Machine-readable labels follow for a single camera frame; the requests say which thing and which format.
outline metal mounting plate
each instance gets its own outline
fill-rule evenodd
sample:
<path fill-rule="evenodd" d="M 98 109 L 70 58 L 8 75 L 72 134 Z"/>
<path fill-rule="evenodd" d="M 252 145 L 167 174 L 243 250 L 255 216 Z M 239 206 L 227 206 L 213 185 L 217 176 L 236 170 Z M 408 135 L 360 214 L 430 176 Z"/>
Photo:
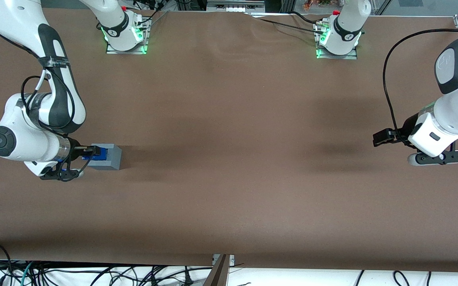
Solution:
<path fill-rule="evenodd" d="M 149 43 L 149 32 L 151 31 L 151 20 L 142 24 L 142 27 L 145 28 L 142 31 L 142 42 L 138 43 L 133 49 L 128 51 L 118 51 L 107 44 L 107 54 L 147 54 L 147 45 Z"/>
<path fill-rule="evenodd" d="M 325 23 L 328 23 L 328 18 L 324 18 L 322 21 L 318 21 L 320 23 L 319 25 L 313 24 L 314 31 L 326 31 L 326 25 Z M 338 54 L 332 54 L 330 53 L 326 47 L 320 44 L 320 39 L 324 35 L 320 34 L 315 34 L 314 35 L 314 40 L 316 42 L 316 57 L 317 58 L 332 58 L 332 59 L 338 59 L 338 60 L 356 60 L 358 59 L 358 55 L 356 53 L 356 47 L 354 47 L 348 54 L 344 54 L 342 56 Z"/>

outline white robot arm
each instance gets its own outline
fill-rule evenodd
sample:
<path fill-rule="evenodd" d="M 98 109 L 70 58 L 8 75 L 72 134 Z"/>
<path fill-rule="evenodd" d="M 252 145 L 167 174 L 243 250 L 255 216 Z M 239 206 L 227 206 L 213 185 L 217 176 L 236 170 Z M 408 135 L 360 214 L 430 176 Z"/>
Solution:
<path fill-rule="evenodd" d="M 409 117 L 399 134 L 390 128 L 374 134 L 374 146 L 397 142 L 395 137 L 401 136 L 420 151 L 408 158 L 412 165 L 458 163 L 458 151 L 453 148 L 458 139 L 458 39 L 438 56 L 435 74 L 443 96 Z"/>
<path fill-rule="evenodd" d="M 82 2 L 96 14 L 113 48 L 127 50 L 138 43 L 136 21 L 142 18 L 122 11 L 116 0 Z M 35 91 L 25 94 L 23 85 L 5 105 L 0 157 L 23 161 L 42 179 L 69 181 L 80 176 L 69 170 L 70 161 L 100 150 L 67 137 L 84 122 L 85 108 L 61 38 L 45 19 L 40 0 L 0 0 L 0 36 L 31 53 L 43 67 Z M 51 92 L 38 93 L 45 79 Z"/>
<path fill-rule="evenodd" d="M 320 45 L 336 55 L 348 54 L 361 36 L 361 28 L 371 14 L 369 0 L 346 0 L 339 15 L 328 18 L 326 36 L 321 38 Z"/>

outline brown table surface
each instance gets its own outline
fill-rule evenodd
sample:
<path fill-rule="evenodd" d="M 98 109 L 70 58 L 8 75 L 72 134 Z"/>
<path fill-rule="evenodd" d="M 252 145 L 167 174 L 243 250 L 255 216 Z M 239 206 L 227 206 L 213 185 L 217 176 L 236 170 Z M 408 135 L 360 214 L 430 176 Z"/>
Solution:
<path fill-rule="evenodd" d="M 143 56 L 105 54 L 89 10 L 45 14 L 87 109 L 71 136 L 122 147 L 122 170 L 44 182 L 0 158 L 13 258 L 209 265 L 222 252 L 249 267 L 458 271 L 458 165 L 412 167 L 412 149 L 372 145 L 391 127 L 386 53 L 451 18 L 371 17 L 358 60 L 318 60 L 311 34 L 242 13 L 169 13 Z M 440 96 L 434 61 L 457 37 L 392 56 L 400 124 Z M 39 73 L 0 38 L 0 118 Z"/>

